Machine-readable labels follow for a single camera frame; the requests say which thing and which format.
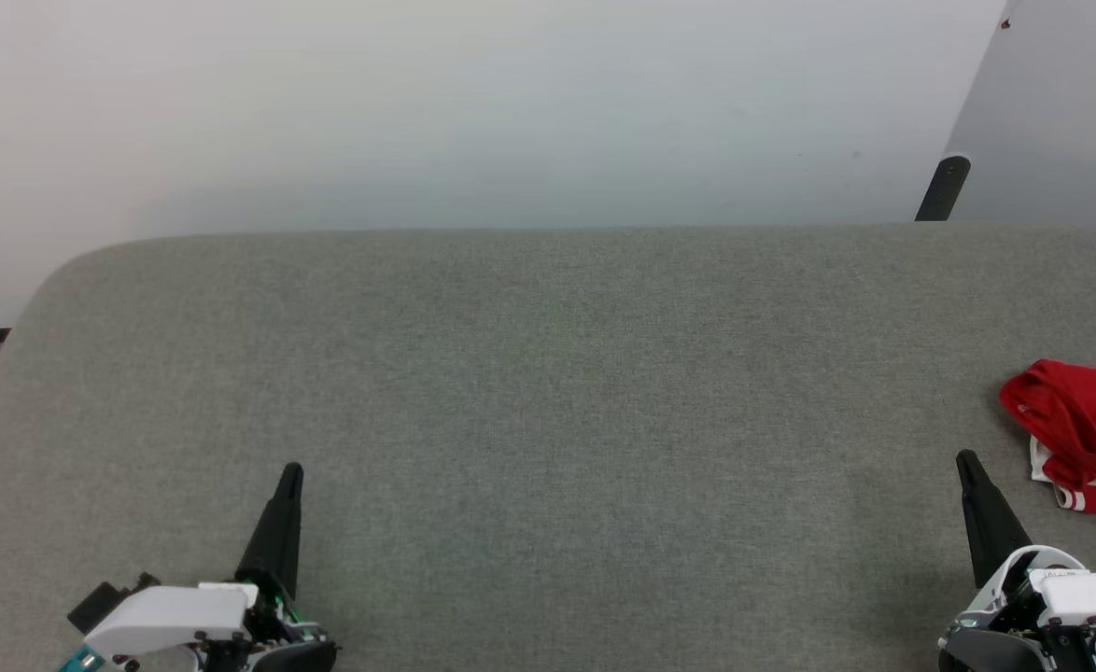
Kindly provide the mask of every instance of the robotic arm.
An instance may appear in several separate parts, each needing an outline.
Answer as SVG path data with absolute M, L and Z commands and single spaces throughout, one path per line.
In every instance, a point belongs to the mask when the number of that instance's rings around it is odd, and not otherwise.
M 141 574 L 125 590 L 101 583 L 67 615 L 84 646 L 59 672 L 96 672 L 105 661 L 137 672 L 136 657 L 173 647 L 195 672 L 331 671 L 339 647 L 293 606 L 301 490 L 304 468 L 287 464 L 231 581 L 176 588 Z
M 980 591 L 937 642 L 940 672 L 1096 672 L 1096 573 L 1032 544 L 973 452 L 955 462 Z

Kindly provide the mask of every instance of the white wall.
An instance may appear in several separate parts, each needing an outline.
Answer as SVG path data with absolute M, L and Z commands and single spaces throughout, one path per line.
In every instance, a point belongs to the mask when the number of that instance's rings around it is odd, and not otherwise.
M 0 0 L 0 327 L 228 230 L 907 221 L 1004 0 Z
M 1096 0 L 1013 0 L 949 149 L 971 158 L 950 218 L 1096 229 Z

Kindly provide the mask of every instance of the red object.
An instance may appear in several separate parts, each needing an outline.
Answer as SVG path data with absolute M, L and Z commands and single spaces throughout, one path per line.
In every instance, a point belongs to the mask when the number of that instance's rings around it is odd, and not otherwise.
M 1060 503 L 1096 513 L 1096 368 L 1038 361 L 1000 390 L 1001 405 L 1052 456 L 1042 465 Z

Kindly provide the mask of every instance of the gray cushion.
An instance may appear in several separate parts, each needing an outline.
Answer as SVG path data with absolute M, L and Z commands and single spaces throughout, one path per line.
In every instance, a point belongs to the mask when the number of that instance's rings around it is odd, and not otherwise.
M 970 601 L 954 456 L 1096 567 L 997 386 L 1096 366 L 1096 238 L 837 229 L 138 242 L 0 356 L 0 669 L 100 580 L 228 578 L 308 468 L 340 669 L 932 667 Z

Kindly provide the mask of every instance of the gray panel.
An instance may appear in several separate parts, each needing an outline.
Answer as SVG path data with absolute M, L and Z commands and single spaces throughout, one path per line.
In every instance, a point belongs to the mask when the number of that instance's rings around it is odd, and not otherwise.
M 0 357 L 0 669 L 139 570 L 227 578 L 308 468 L 342 667 L 931 669 L 954 456 L 1040 544 L 996 387 L 1096 366 L 1096 237 L 982 225 L 261 236 L 89 254 Z

